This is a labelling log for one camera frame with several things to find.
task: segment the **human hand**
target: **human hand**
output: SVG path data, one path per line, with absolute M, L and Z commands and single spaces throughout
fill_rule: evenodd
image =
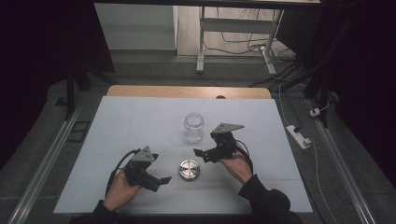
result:
M 243 185 L 253 176 L 248 166 L 247 159 L 237 150 L 230 159 L 222 159 L 219 160 L 219 162 Z
M 141 188 L 138 185 L 129 185 L 125 172 L 120 170 L 114 177 L 103 205 L 109 211 L 114 212 L 130 202 Z

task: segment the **silver round lid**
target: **silver round lid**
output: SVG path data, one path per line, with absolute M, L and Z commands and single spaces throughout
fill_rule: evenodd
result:
M 184 180 L 192 181 L 199 175 L 199 164 L 193 160 L 185 160 L 178 167 L 178 173 Z

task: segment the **black sleeve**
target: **black sleeve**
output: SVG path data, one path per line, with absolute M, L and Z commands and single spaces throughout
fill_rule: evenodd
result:
M 257 223 L 302 223 L 300 218 L 290 211 L 288 196 L 277 189 L 266 189 L 257 175 L 245 183 L 239 191 L 239 196 L 250 202 L 251 211 Z
M 100 200 L 96 205 L 95 210 L 87 217 L 77 222 L 76 224 L 113 224 L 118 219 L 117 214 L 110 212 L 104 205 L 103 200 Z

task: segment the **person's left hand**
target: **person's left hand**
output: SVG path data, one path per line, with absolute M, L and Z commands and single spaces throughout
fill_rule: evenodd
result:
M 120 170 L 114 177 L 113 184 L 107 193 L 103 205 L 109 211 L 114 212 L 129 203 L 141 188 L 138 185 L 129 185 L 125 172 Z

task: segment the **wooden floor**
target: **wooden floor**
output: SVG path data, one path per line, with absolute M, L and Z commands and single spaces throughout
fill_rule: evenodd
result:
M 271 20 L 274 11 L 272 9 L 250 9 L 250 8 L 219 8 L 219 18 L 240 19 L 240 20 Z M 207 7 L 205 9 L 205 16 L 207 18 L 217 18 L 218 12 L 215 7 Z M 177 35 L 177 55 L 179 56 L 196 56 L 199 44 L 199 8 L 198 7 L 178 7 L 178 35 Z M 254 34 L 249 41 L 251 34 L 234 34 L 223 33 L 227 41 L 246 41 L 242 43 L 226 42 L 221 36 L 220 32 L 205 32 L 204 42 L 212 49 L 205 49 L 205 55 L 210 56 L 256 56 L 262 57 L 258 49 L 254 52 L 244 54 L 231 54 L 213 49 L 223 49 L 230 52 L 245 52 L 248 51 L 248 44 L 250 46 L 263 44 L 266 42 L 268 35 Z M 284 45 L 275 42 L 272 46 L 275 52 L 286 49 Z

